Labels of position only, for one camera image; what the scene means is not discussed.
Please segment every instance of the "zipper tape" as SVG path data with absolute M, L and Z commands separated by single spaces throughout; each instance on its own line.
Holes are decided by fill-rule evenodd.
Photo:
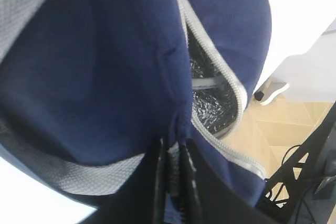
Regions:
M 218 52 L 211 38 L 205 31 L 201 21 L 199 20 L 198 16 L 196 15 L 192 6 L 190 5 L 189 1 L 188 0 L 178 0 L 178 1 L 181 2 L 183 5 L 182 10 L 184 11 L 186 23 L 190 28 L 190 30 L 192 31 L 193 35 L 195 36 L 196 40 L 203 48 L 203 50 L 206 52 L 206 54 L 209 56 L 215 67 L 221 72 L 221 74 L 228 81 L 228 83 L 230 84 L 231 88 L 235 93 L 238 106 L 237 119 L 233 123 L 231 129 L 229 129 L 228 132 L 226 133 L 227 135 L 237 127 L 237 125 L 239 124 L 239 122 L 243 117 L 243 112 L 247 105 L 246 90 L 242 85 L 242 83 L 237 78 L 237 76 L 235 75 L 235 73 L 225 62 L 222 55 Z M 214 147 L 217 151 L 219 151 L 227 160 L 256 174 L 261 179 L 264 179 L 266 177 L 266 171 L 262 165 L 260 165 L 254 159 L 231 149 L 230 147 L 225 145 L 222 141 L 217 139 L 204 127 L 204 125 L 199 120 L 197 113 L 194 110 L 192 114 L 192 123 L 196 127 L 196 129 L 203 135 L 203 137 L 207 140 L 207 142 L 210 143 L 210 145 Z

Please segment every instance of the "black cable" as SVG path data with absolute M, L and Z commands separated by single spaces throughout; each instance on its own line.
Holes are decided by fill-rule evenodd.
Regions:
M 316 222 L 316 220 L 315 220 L 315 218 L 314 218 L 314 216 L 313 216 L 313 214 L 312 214 L 312 212 L 311 212 L 309 206 L 307 205 L 307 203 L 306 203 L 306 201 L 305 201 L 305 196 L 307 195 L 307 193 L 309 192 L 309 190 L 310 190 L 311 188 L 313 188 L 313 186 L 315 186 L 315 185 L 316 185 L 316 183 L 312 184 L 312 185 L 311 185 L 310 187 L 308 187 L 308 189 L 307 189 L 306 191 L 304 191 L 304 193 L 302 194 L 300 203 L 299 203 L 299 205 L 298 205 L 298 210 L 297 210 L 296 215 L 295 215 L 295 222 L 294 222 L 294 224 L 298 224 L 299 214 L 300 214 L 300 210 L 301 210 L 302 203 L 305 204 L 305 207 L 307 208 L 309 215 L 310 215 L 311 218 L 313 219 L 313 224 L 317 224 L 317 222 Z
M 309 208 L 307 202 L 305 201 L 305 199 L 303 199 L 302 202 L 303 202 L 303 204 L 305 205 L 306 209 L 308 210 L 308 213 L 309 213 L 310 217 L 313 219 L 313 223 L 314 223 L 314 224 L 317 224 L 317 222 L 316 222 L 316 220 L 315 220 L 315 217 L 314 217 L 313 213 L 311 212 L 311 210 L 310 210 L 310 208 Z
M 281 165 L 284 164 L 284 162 L 285 162 L 285 158 L 286 158 L 286 156 L 288 155 L 288 153 L 289 153 L 292 149 L 297 148 L 297 147 L 300 147 L 300 146 L 301 146 L 301 144 L 297 144 L 297 145 L 294 145 L 294 146 L 292 146 L 291 148 L 289 148 L 289 149 L 286 151 L 286 153 L 284 154 L 284 157 L 282 158 Z
M 284 188 L 284 186 L 285 186 L 285 183 L 282 183 L 282 185 L 280 186 L 280 188 L 279 188 L 279 190 L 278 190 L 276 196 L 274 197 L 273 201 L 276 201 L 276 200 L 277 200 L 277 198 L 278 198 L 279 195 L 281 194 L 281 191 L 282 191 L 282 189 Z

